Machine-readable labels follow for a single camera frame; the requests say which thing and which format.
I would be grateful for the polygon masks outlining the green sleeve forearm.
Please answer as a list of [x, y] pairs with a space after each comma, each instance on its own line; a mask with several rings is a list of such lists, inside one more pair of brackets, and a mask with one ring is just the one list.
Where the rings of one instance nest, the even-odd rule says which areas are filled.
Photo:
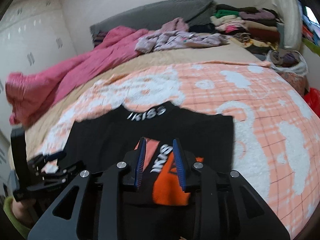
[[10, 224], [17, 230], [17, 232], [24, 238], [27, 239], [30, 229], [23, 225], [14, 215], [11, 207], [14, 201], [13, 196], [8, 196], [4, 199], [2, 210], [10, 221]]

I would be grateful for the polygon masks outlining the left hand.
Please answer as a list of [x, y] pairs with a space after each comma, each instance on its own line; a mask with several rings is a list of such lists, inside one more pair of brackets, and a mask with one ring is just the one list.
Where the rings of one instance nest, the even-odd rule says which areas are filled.
[[35, 224], [35, 220], [31, 214], [35, 202], [35, 199], [23, 200], [21, 202], [17, 202], [14, 199], [12, 201], [12, 213], [14, 214], [15, 218], [25, 226], [33, 226]]

